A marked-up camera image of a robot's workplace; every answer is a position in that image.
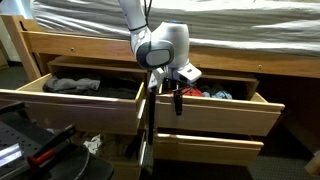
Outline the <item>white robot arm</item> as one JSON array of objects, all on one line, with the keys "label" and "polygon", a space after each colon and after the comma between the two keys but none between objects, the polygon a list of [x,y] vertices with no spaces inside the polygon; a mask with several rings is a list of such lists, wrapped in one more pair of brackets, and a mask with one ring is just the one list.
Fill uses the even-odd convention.
[{"label": "white robot arm", "polygon": [[128,30],[131,51],[139,66],[151,73],[148,90],[158,90],[164,79],[192,86],[202,75],[189,60],[189,29],[185,23],[165,20],[151,31],[141,0],[118,0]]}]

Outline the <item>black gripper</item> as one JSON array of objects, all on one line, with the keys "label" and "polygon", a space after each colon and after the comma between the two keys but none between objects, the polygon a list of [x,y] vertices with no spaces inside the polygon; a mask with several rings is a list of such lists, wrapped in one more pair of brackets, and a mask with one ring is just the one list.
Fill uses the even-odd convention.
[{"label": "black gripper", "polygon": [[171,80],[169,82],[168,88],[170,92],[173,93],[174,108],[177,116],[181,116],[183,111],[183,90],[186,89],[187,91],[189,91],[193,87],[194,83],[186,83],[178,80]]}]

